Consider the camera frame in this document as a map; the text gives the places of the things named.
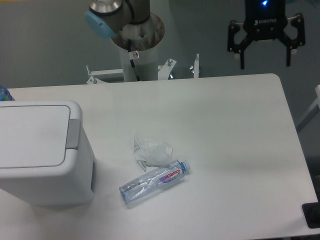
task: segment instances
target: gray wall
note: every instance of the gray wall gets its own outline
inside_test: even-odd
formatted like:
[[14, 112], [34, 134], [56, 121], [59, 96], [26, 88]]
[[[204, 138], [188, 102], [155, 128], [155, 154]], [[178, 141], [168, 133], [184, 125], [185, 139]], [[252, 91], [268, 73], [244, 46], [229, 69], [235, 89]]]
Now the gray wall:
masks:
[[[117, 50], [87, 26], [86, 0], [37, 0], [0, 3], [0, 84], [8, 88], [76, 85], [92, 71], [121, 68]], [[296, 121], [316, 98], [320, 84], [320, 9], [308, 1], [287, 5], [287, 16], [302, 12], [306, 46], [286, 67], [286, 48], [279, 41], [254, 42], [245, 54], [245, 70], [227, 52], [230, 20], [244, 20], [243, 0], [151, 0], [151, 10], [165, 23], [159, 63], [178, 61], [174, 72], [189, 78], [189, 66], [200, 53], [202, 77], [277, 74]], [[320, 169], [320, 117], [300, 134], [314, 171]]]

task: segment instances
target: white table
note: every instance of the white table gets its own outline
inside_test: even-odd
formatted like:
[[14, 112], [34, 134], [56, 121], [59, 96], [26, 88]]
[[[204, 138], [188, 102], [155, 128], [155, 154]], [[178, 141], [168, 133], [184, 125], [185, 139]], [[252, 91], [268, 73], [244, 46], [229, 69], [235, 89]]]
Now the white table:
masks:
[[[249, 240], [320, 233], [317, 197], [276, 75], [10, 89], [16, 100], [75, 100], [97, 158], [95, 199], [36, 207], [0, 191], [4, 240]], [[119, 186], [144, 172], [134, 134], [168, 142], [190, 174], [127, 208]]]

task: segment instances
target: blue joint cap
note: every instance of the blue joint cap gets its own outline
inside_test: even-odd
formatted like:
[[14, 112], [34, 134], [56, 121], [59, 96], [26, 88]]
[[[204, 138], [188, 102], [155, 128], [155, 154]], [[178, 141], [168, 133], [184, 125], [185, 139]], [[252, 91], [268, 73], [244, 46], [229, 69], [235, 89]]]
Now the blue joint cap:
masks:
[[101, 38], [109, 39], [115, 35], [115, 32], [94, 13], [87, 11], [84, 17], [92, 30]]

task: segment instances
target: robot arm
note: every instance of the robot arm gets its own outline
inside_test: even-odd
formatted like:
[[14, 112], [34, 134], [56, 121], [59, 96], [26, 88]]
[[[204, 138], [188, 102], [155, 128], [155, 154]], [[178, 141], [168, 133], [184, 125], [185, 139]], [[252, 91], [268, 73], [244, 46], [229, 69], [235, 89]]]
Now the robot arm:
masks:
[[150, 17], [150, 0], [92, 0], [85, 19], [96, 34], [113, 37], [125, 25], [140, 25]]

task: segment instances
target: plastic water bottle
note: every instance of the plastic water bottle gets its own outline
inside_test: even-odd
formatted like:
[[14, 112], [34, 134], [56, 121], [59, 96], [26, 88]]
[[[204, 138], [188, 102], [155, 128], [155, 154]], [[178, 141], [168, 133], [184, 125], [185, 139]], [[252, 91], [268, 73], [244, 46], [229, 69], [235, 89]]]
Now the plastic water bottle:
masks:
[[175, 160], [150, 171], [119, 187], [126, 204], [142, 198], [158, 189], [176, 184], [190, 169], [187, 161]]
[[15, 100], [8, 89], [0, 85], [0, 101], [13, 101]]

